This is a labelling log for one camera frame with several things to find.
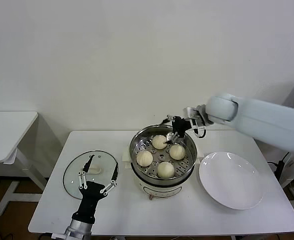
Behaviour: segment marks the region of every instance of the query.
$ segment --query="white plate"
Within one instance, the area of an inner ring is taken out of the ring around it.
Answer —
[[[200,180],[206,191],[231,209],[250,209],[262,199],[259,173],[245,159],[230,152],[213,152],[199,167]]]

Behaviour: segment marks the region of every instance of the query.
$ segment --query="white desk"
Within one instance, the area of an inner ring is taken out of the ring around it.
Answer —
[[[11,160],[12,164],[17,159],[22,171],[44,190],[47,181],[17,148],[37,117],[35,111],[0,111],[0,163]],[[40,199],[40,194],[14,194],[18,184],[13,182],[0,202],[0,215],[9,201],[37,202]]]
[[[229,151],[247,159],[261,174],[265,195],[248,210],[229,209],[212,199],[199,181],[196,165],[182,191],[167,199],[149,200],[135,185],[131,169],[124,169],[124,149],[135,131],[73,131],[61,152],[29,224],[33,233],[64,233],[80,201],[63,187],[63,174],[75,157],[104,150],[119,162],[119,185],[98,203],[94,235],[210,236],[294,232],[294,210],[250,137],[232,130],[207,131],[194,138],[205,154]]]

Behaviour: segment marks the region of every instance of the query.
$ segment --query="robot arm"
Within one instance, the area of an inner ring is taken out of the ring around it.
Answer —
[[[191,128],[217,123],[280,149],[294,152],[294,108],[269,102],[236,97],[212,96],[207,105],[184,110],[184,120]]]

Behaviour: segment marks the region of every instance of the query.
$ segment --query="white wall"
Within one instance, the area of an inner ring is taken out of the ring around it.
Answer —
[[[293,86],[294,0],[0,1],[0,111],[38,111],[62,144]]]

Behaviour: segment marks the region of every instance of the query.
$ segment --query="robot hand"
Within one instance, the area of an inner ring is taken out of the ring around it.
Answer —
[[[82,200],[79,205],[78,211],[76,211],[72,215],[72,219],[87,224],[94,224],[94,214],[96,212],[98,201],[105,198],[107,195],[100,193],[100,190],[103,190],[105,188],[104,185],[93,181],[87,181],[86,183],[87,189],[85,189],[84,187],[79,188],[82,194]]]

